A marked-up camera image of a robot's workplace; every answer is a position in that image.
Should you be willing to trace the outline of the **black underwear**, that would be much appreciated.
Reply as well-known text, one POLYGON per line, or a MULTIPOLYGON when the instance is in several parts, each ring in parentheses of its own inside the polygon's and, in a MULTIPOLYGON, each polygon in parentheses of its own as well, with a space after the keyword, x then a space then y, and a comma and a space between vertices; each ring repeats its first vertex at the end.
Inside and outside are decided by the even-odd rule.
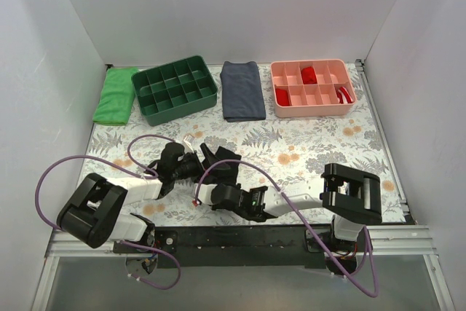
POLYGON ((215 152, 218 160, 227 160, 227 162, 218 165, 210 172, 210 182, 212 184, 236 185, 239 173, 239 164, 235 160, 241 160, 242 156, 219 146, 215 152))

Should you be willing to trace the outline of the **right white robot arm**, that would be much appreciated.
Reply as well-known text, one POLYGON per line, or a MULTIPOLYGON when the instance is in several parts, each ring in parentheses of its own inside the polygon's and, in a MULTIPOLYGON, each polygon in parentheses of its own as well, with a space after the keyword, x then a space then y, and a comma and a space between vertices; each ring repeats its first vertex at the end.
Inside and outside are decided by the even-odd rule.
POLYGON ((320 192, 304 185, 281 193, 268 186, 243 190, 239 185, 217 184, 204 198, 213 210, 229 210, 254 222, 277 219, 295 209, 325 208, 333 213, 330 244, 345 251, 354 245, 364 225, 382 222, 380 178, 336 163, 325 165, 321 178, 320 192))

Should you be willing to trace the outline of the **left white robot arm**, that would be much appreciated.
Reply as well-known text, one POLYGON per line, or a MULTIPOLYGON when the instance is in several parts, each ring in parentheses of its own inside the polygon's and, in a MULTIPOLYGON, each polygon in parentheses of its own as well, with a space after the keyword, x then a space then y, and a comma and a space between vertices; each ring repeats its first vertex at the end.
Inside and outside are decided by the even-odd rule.
POLYGON ((98 248, 108 240, 128 240, 136 251, 150 251, 155 243, 154 224, 137 213, 122 213, 122 208, 160 200, 176 181, 200 178, 219 161, 205 144, 201 145, 201 151, 204 160, 187 143, 170 142, 141 177, 87 175, 59 212, 57 225, 91 248, 98 248))

